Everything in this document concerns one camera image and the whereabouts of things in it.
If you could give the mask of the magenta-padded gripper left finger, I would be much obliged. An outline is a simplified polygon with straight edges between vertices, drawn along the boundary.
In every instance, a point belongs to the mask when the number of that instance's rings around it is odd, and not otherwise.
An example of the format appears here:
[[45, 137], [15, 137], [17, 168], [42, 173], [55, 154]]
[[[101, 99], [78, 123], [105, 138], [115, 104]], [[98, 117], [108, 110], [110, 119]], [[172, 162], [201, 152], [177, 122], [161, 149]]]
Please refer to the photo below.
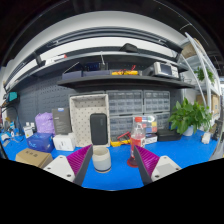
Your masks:
[[93, 146], [88, 145], [69, 156], [59, 155], [44, 170], [81, 186], [92, 155]]

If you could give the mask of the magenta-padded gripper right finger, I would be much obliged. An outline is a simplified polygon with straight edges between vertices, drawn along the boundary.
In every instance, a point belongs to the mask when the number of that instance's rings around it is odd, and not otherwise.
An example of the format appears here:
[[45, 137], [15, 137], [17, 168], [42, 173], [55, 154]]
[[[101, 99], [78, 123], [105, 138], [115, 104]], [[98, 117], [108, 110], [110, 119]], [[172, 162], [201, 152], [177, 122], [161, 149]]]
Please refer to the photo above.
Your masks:
[[144, 185], [181, 170], [181, 167], [167, 155], [159, 157], [140, 146], [134, 147], [134, 157]]

